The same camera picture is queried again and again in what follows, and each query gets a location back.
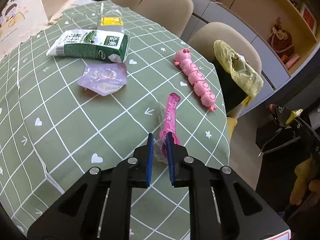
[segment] silver screw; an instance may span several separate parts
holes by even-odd
[[[229,166],[223,166],[222,167],[222,172],[225,174],[230,174],[232,169]]]
[[[138,159],[135,157],[131,157],[128,159],[128,163],[130,164],[136,164],[138,162]]]
[[[191,156],[187,156],[187,157],[184,157],[184,161],[186,163],[193,163],[194,162],[194,158],[192,158]]]
[[[93,167],[93,168],[91,168],[91,169],[89,170],[89,173],[90,173],[91,175],[97,175],[97,174],[99,173],[99,168]]]

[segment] table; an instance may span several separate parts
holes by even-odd
[[[92,166],[114,167],[146,144],[149,132],[157,135],[157,101],[166,105],[172,92],[181,97],[176,130],[188,153],[211,167],[228,164],[227,119],[214,66],[159,24],[121,8],[131,37],[128,82],[110,96],[76,84],[87,64],[101,62],[46,56],[65,30],[96,28],[99,6],[67,9],[56,25],[0,63],[0,201],[25,235]],[[172,65],[183,48],[190,48],[217,96],[216,111],[201,105],[186,76]],[[157,161],[151,183],[147,190],[133,189],[130,238],[183,239],[189,232],[188,189],[171,187],[167,165]]]

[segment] yellow label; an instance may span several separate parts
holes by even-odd
[[[105,25],[123,25],[121,17],[103,17],[101,19],[101,26]]]

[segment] picture frame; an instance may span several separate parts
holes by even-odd
[[[317,21],[305,3],[302,4],[300,14],[307,22],[307,25],[311,29],[312,33],[316,35]]]

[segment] white star print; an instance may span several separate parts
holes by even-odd
[[[205,132],[205,136],[207,136],[207,137],[210,139],[210,137],[211,137],[212,135],[210,134],[210,131],[206,131],[206,132]]]

